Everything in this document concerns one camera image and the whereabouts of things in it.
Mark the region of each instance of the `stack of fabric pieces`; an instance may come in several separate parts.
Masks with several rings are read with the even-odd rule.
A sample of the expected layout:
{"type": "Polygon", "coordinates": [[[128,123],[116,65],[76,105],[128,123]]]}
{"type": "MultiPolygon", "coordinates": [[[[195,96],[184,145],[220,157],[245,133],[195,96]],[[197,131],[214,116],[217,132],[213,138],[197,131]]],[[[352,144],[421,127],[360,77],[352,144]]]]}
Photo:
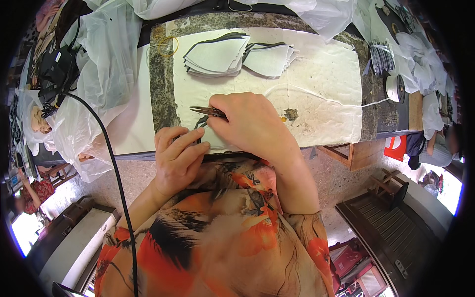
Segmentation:
{"type": "Polygon", "coordinates": [[[193,45],[183,56],[189,74],[198,77],[236,76],[251,37],[231,32],[193,45]]]}
{"type": "Polygon", "coordinates": [[[278,78],[295,60],[298,52],[284,42],[250,43],[246,47],[243,65],[262,76],[278,78]]]}

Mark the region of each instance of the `concrete floor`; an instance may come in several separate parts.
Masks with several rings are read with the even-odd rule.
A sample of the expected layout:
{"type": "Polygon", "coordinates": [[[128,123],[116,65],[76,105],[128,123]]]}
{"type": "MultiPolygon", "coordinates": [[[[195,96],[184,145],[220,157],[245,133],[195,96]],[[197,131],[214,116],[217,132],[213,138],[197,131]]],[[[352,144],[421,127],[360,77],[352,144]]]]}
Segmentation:
{"type": "MultiPolygon", "coordinates": [[[[370,187],[372,185],[369,181],[370,175],[381,178],[383,176],[381,168],[390,171],[398,169],[410,179],[418,181],[426,174],[424,166],[417,171],[412,171],[406,163],[386,156],[381,156],[374,165],[350,172],[348,167],[318,149],[315,150],[316,154],[312,150],[312,148],[304,149],[302,154],[318,187],[329,246],[354,237],[352,230],[334,207],[337,203],[356,197],[370,187]]],[[[117,161],[117,164],[127,205],[130,205],[155,176],[155,162],[117,161]]],[[[85,195],[92,196],[96,203],[115,207],[120,213],[123,212],[114,171],[106,172],[92,183],[83,182],[79,176],[76,176],[59,186],[56,193],[46,200],[41,208],[49,217],[56,217],[68,205],[85,195]]]]}

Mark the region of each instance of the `white elastic cord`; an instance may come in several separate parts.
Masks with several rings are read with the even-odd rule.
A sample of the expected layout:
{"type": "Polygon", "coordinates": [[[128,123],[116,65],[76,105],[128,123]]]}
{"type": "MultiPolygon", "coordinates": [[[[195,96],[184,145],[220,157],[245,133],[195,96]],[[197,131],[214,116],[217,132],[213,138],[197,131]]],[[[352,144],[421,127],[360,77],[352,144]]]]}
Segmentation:
{"type": "Polygon", "coordinates": [[[228,0],[228,7],[232,11],[237,11],[237,12],[250,12],[250,11],[252,11],[252,6],[249,5],[249,4],[246,4],[246,5],[248,5],[251,9],[249,9],[249,10],[234,10],[234,9],[231,8],[231,4],[229,3],[229,0],[228,0]]]}
{"type": "Polygon", "coordinates": [[[309,93],[309,94],[311,94],[311,95],[314,95],[315,97],[319,97],[319,98],[321,98],[321,99],[323,99],[323,100],[325,100],[325,101],[335,102],[335,103],[338,103],[339,105],[345,106],[345,107],[367,107],[367,106],[370,106],[370,105],[373,105],[373,104],[378,104],[378,103],[384,102],[384,101],[386,101],[386,100],[389,100],[389,98],[386,98],[386,99],[382,99],[382,100],[380,100],[380,101],[378,101],[378,102],[373,102],[373,103],[369,103],[369,104],[366,104],[366,105],[342,104],[342,103],[340,103],[340,102],[338,102],[338,101],[336,101],[336,100],[327,99],[327,98],[325,98],[325,97],[322,97],[321,95],[318,95],[317,93],[312,92],[312,91],[310,91],[310,90],[304,89],[304,88],[299,87],[299,86],[294,86],[294,85],[292,85],[292,84],[286,84],[286,83],[275,85],[275,86],[269,88],[268,90],[266,90],[262,95],[267,96],[267,94],[269,94],[270,91],[272,91],[272,90],[275,89],[276,87],[282,86],[282,85],[293,86],[294,88],[297,88],[297,89],[299,89],[299,90],[301,90],[301,91],[304,91],[304,92],[306,92],[306,93],[309,93]]]}

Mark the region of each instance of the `finger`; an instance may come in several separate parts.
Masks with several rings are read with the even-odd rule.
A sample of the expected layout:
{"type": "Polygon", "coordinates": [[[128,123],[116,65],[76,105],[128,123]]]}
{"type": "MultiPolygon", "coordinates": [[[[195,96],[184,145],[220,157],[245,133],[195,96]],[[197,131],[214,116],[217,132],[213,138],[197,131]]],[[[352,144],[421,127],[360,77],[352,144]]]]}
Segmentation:
{"type": "Polygon", "coordinates": [[[231,128],[229,127],[229,123],[226,120],[220,117],[213,116],[208,118],[206,123],[213,129],[216,134],[218,134],[225,140],[228,140],[228,136],[231,135],[231,128]]]}
{"type": "Polygon", "coordinates": [[[175,126],[168,129],[165,133],[163,133],[163,135],[160,136],[157,151],[159,153],[163,153],[170,146],[173,141],[173,138],[186,133],[188,133],[188,128],[181,126],[175,126]]]}
{"type": "Polygon", "coordinates": [[[199,156],[206,153],[209,150],[209,142],[205,141],[203,143],[187,147],[179,156],[176,158],[178,166],[183,168],[188,168],[193,162],[198,159],[199,156]]]}
{"type": "Polygon", "coordinates": [[[200,127],[181,136],[167,149],[167,158],[169,160],[175,160],[190,144],[203,137],[204,134],[205,128],[200,127]]]}
{"type": "Polygon", "coordinates": [[[208,101],[208,106],[209,107],[214,107],[222,111],[223,113],[226,113],[226,108],[228,106],[228,95],[224,94],[215,94],[209,98],[208,101]]]}
{"type": "Polygon", "coordinates": [[[157,134],[155,134],[155,137],[153,138],[153,141],[155,142],[155,150],[158,148],[158,142],[160,141],[160,137],[167,132],[170,129],[170,127],[163,127],[160,129],[157,134]]]}
{"type": "Polygon", "coordinates": [[[198,174],[198,170],[200,170],[201,163],[203,163],[203,158],[205,157],[205,154],[201,154],[198,156],[198,158],[191,163],[190,166],[188,166],[188,170],[186,171],[186,175],[190,177],[190,179],[195,179],[196,175],[198,174]]]}

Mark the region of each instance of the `wooden stool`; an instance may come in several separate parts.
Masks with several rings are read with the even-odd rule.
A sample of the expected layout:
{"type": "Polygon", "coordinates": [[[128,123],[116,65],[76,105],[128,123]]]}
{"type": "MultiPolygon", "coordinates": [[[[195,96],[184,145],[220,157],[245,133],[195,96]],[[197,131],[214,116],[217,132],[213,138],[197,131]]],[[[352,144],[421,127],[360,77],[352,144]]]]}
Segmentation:
{"type": "Polygon", "coordinates": [[[345,164],[353,172],[379,161],[383,155],[385,144],[386,139],[377,139],[356,144],[323,145],[317,148],[333,159],[345,164]],[[346,146],[350,147],[348,155],[336,150],[346,146]]]}
{"type": "Polygon", "coordinates": [[[47,178],[49,178],[49,181],[51,182],[51,184],[53,185],[53,188],[57,188],[59,187],[60,185],[64,184],[65,182],[69,181],[70,179],[72,179],[73,177],[76,176],[77,172],[68,176],[67,173],[66,173],[66,170],[65,168],[69,165],[69,163],[64,163],[63,165],[59,165],[59,166],[56,166],[54,168],[51,168],[50,170],[48,170],[47,172],[45,172],[45,175],[47,176],[47,178]],[[53,175],[55,175],[56,173],[59,173],[59,176],[57,179],[55,179],[54,181],[51,180],[51,177],[54,177],[53,175]]]}
{"type": "Polygon", "coordinates": [[[381,208],[391,211],[403,201],[406,192],[408,191],[409,183],[396,176],[401,173],[399,170],[389,172],[386,169],[383,169],[383,172],[385,173],[385,176],[382,181],[370,176],[370,179],[376,183],[376,187],[374,190],[368,189],[368,192],[372,197],[381,202],[381,208]],[[399,189],[396,192],[393,190],[394,187],[390,187],[391,180],[395,180],[401,185],[400,187],[398,186],[399,189]]]}

